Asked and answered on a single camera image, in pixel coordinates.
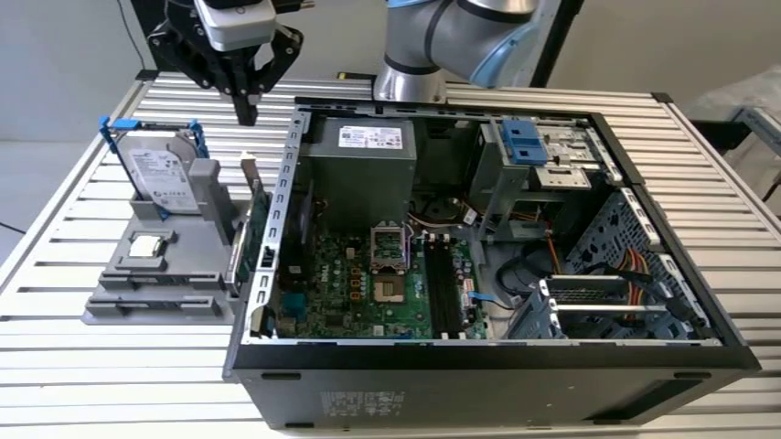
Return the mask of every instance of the motherboard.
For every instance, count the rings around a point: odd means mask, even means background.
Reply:
[[[320,232],[310,286],[282,296],[284,337],[487,338],[480,303],[465,291],[477,290],[467,242],[427,241],[398,231]],[[433,260],[435,248],[444,255]],[[449,331],[439,330],[444,319]]]

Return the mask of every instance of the green circuit board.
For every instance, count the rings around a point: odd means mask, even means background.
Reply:
[[[475,279],[469,246],[452,247],[453,282]],[[298,338],[431,339],[431,297],[427,291],[427,261],[423,241],[411,244],[411,264],[405,274],[373,273],[370,236],[320,233],[314,248],[312,288],[306,292],[306,315],[296,324]],[[480,309],[476,323],[464,330],[468,338],[485,338]]]

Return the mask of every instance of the ram slot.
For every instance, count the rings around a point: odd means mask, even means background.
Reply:
[[[433,333],[436,337],[445,338],[448,334],[448,338],[459,338],[463,332],[463,306],[449,242],[428,241],[424,255]]]

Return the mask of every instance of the workbench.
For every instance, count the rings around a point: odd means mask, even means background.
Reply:
[[[296,96],[369,99],[372,85],[362,80],[285,80],[264,97],[258,125],[248,127],[237,125],[234,106],[214,90],[162,73],[157,80],[135,82],[113,118],[158,123],[198,119],[222,163],[221,181],[234,197],[249,197],[240,155],[248,151],[257,156],[272,189]],[[781,436],[781,224],[664,98],[449,86],[455,104],[604,114],[764,371],[643,427],[310,432],[310,437]],[[118,158],[97,137],[0,270],[0,425],[11,426],[0,436],[290,435],[269,432],[245,389],[222,382],[232,327],[89,327],[79,321],[133,216],[133,193]]]

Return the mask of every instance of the power supply label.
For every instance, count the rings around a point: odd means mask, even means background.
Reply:
[[[152,200],[173,213],[194,213],[198,203],[180,157],[170,151],[131,151],[135,171]]]
[[[344,126],[340,129],[340,147],[403,149],[403,128]]]
[[[398,416],[405,405],[404,391],[322,391],[326,416]]]

